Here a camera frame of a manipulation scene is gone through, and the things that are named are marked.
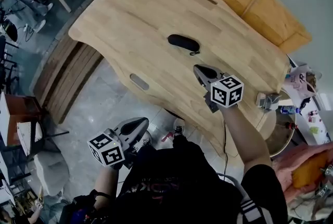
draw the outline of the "pink cloth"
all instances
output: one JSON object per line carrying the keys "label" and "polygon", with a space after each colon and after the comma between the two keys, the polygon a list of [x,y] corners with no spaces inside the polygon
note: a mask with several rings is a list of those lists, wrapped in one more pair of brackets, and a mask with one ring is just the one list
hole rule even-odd
{"label": "pink cloth", "polygon": [[291,202],[295,197],[301,193],[308,193],[317,188],[316,184],[311,184],[300,189],[295,189],[292,186],[292,172],[302,165],[311,156],[328,151],[328,161],[333,161],[333,142],[312,145],[300,144],[293,148],[285,155],[273,161],[273,169],[281,183],[287,203]]}

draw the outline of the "tiled floor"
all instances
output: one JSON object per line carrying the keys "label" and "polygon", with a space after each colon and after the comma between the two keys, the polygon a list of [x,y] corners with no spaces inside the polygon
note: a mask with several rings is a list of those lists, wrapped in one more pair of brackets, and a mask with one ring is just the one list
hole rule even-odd
{"label": "tiled floor", "polygon": [[[47,55],[52,51],[52,46],[61,39],[62,32],[59,34],[59,30],[66,31],[71,25],[67,22],[68,19],[75,14],[79,15],[92,0],[66,1],[73,9],[72,13],[68,14],[57,0],[52,0],[55,5],[47,16],[47,26],[40,33],[34,34],[27,43],[24,42],[23,29],[19,30],[20,49],[11,50],[14,59],[19,63],[19,93],[31,94],[31,86],[36,79],[34,75],[41,70]],[[24,25],[15,18],[13,21],[17,27]],[[113,128],[122,120],[132,117],[149,119],[148,131],[152,135],[155,148],[172,147],[170,139],[165,142],[161,140],[172,131],[175,117],[163,108],[139,100],[120,83],[114,70],[103,60],[89,78],[61,125],[62,129],[69,130],[70,133],[55,138],[70,171],[70,180],[64,192],[67,199],[71,200],[75,196],[89,193],[101,168],[92,157],[86,141],[97,132]],[[195,127],[186,125],[185,136],[201,147],[208,162],[216,171],[224,171],[224,159],[217,156],[209,141]],[[128,172],[129,170],[124,167],[120,170],[118,191]],[[227,173],[241,179],[242,168],[228,166]],[[38,190],[36,177],[28,180],[34,189]]]}

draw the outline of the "black shirt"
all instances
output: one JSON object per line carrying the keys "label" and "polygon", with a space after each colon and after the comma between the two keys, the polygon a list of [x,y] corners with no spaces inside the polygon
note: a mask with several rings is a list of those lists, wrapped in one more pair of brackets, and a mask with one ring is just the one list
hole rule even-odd
{"label": "black shirt", "polygon": [[[113,219],[236,223],[242,199],[238,189],[218,178],[203,153],[199,158],[186,156],[180,158],[175,149],[165,149],[139,160],[113,205]],[[252,167],[241,185],[258,206],[271,213],[275,224],[287,223],[286,201],[271,167]]]}

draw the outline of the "water bottle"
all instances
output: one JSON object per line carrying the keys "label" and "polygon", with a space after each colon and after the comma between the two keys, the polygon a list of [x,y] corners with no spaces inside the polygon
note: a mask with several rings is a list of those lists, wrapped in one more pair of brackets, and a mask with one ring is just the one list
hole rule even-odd
{"label": "water bottle", "polygon": [[295,106],[282,106],[280,112],[283,115],[293,115],[299,113],[300,109]]}

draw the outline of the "gray floor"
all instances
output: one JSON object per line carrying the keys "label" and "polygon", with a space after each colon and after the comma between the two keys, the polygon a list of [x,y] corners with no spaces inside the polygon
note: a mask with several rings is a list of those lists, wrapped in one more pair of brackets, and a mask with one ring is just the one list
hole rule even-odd
{"label": "gray floor", "polygon": [[[79,15],[92,0],[66,1],[73,9],[72,13],[67,13],[57,0],[51,0],[55,5],[47,16],[46,27],[38,34],[33,34],[28,42],[25,42],[23,29],[20,29],[20,49],[9,48],[14,54],[14,60],[19,63],[18,93],[32,94],[31,87],[36,80],[35,75],[38,75],[53,46],[61,39],[61,30],[66,31],[70,26],[68,20]],[[12,19],[17,27],[24,25],[18,19]],[[161,140],[169,131],[172,131],[175,118],[164,109],[137,99],[120,83],[114,70],[103,60],[89,78],[64,123],[60,126],[70,133],[55,138],[70,171],[70,179],[64,191],[65,198],[71,200],[75,196],[89,193],[101,168],[92,157],[86,141],[97,132],[113,128],[122,120],[132,117],[149,119],[148,130],[152,135],[155,148],[172,147],[170,139],[165,142]],[[224,171],[224,159],[218,157],[211,144],[195,127],[186,125],[185,135],[201,147],[208,162],[216,171]],[[129,170],[124,167],[120,170],[118,192],[128,172]],[[227,173],[239,180],[242,178],[242,168],[228,165]],[[34,190],[39,190],[36,177],[28,178],[28,182]]]}

